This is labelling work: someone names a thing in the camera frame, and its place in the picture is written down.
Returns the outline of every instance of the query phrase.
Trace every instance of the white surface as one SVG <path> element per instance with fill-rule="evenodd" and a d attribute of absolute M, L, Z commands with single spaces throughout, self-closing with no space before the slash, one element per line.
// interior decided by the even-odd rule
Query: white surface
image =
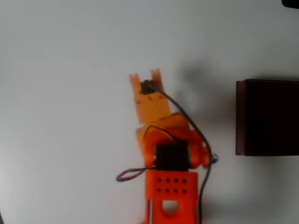
<path fill-rule="evenodd" d="M 298 73 L 298 24 L 280 0 L 1 1 L 5 224 L 142 221 L 144 177 L 114 178 L 142 166 L 128 74 L 152 68 L 220 157 L 205 222 L 297 223 L 298 158 L 235 156 L 234 100 L 237 80 Z"/>

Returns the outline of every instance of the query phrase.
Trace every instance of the orange robotic arm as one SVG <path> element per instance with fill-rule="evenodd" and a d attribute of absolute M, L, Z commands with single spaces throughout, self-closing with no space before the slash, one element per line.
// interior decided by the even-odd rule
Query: orange robotic arm
<path fill-rule="evenodd" d="M 201 164 L 209 167 L 211 153 L 200 131 L 189 128 L 190 118 L 185 111 L 171 113 L 160 70 L 152 70 L 151 75 L 152 79 L 144 82 L 137 74 L 130 76 L 137 116 L 143 124 L 136 135 L 145 168 L 129 172 L 139 171 L 134 178 L 149 169 L 145 178 L 144 224 L 197 224 L 198 174 L 189 169 Z M 177 202 L 174 214 L 163 210 L 165 200 Z"/>

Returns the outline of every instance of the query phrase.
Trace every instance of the circular hole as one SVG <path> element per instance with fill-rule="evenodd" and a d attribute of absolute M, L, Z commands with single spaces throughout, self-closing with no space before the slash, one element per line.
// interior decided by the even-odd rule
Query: circular hole
<path fill-rule="evenodd" d="M 162 201 L 162 208 L 166 215 L 173 216 L 176 214 L 178 210 L 178 202 L 177 201 Z"/>

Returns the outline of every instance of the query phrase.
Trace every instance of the brown box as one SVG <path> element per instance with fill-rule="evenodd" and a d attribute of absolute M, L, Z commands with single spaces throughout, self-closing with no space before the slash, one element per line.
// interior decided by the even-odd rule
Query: brown box
<path fill-rule="evenodd" d="M 236 83 L 236 155 L 299 155 L 299 82 Z"/>

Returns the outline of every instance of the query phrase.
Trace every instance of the orange bracket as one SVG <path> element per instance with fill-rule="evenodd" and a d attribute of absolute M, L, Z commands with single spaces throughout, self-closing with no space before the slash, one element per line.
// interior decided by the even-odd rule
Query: orange bracket
<path fill-rule="evenodd" d="M 151 71 L 154 86 L 163 90 L 160 70 Z M 187 119 L 181 113 L 171 113 L 168 100 L 161 93 L 147 95 L 141 93 L 138 74 L 130 75 L 134 91 L 136 112 L 143 127 L 136 131 L 137 140 L 143 154 L 144 165 L 155 165 L 156 145 L 171 142 L 171 136 L 186 140 L 188 144 L 189 168 L 208 165 L 209 156 L 206 145 L 198 134 L 189 128 Z M 146 217 L 144 224 L 197 224 L 198 214 L 198 174 L 195 172 L 149 170 L 145 179 Z M 174 214 L 166 214 L 162 201 L 177 201 Z"/>

